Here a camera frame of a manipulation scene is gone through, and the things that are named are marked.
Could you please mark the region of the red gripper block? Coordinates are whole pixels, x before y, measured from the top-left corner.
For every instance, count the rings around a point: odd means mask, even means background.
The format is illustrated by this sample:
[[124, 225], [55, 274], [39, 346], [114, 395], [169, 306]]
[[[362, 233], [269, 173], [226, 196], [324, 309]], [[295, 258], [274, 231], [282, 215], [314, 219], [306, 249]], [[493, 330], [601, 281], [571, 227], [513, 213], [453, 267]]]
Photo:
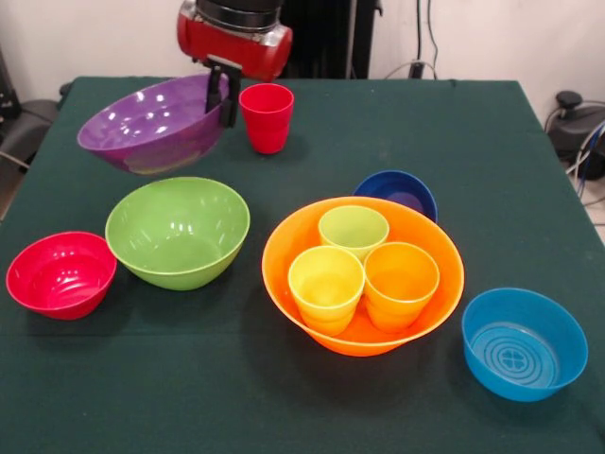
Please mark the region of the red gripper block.
[[[262, 81], [278, 78], [287, 63], [293, 31], [280, 22], [280, 0], [184, 1], [177, 19], [181, 51], [195, 61], [230, 61], [244, 77]], [[221, 68], [209, 73], [205, 112], [219, 106]], [[232, 128], [237, 118], [240, 77], [228, 76], [228, 94], [222, 100], [220, 122]]]

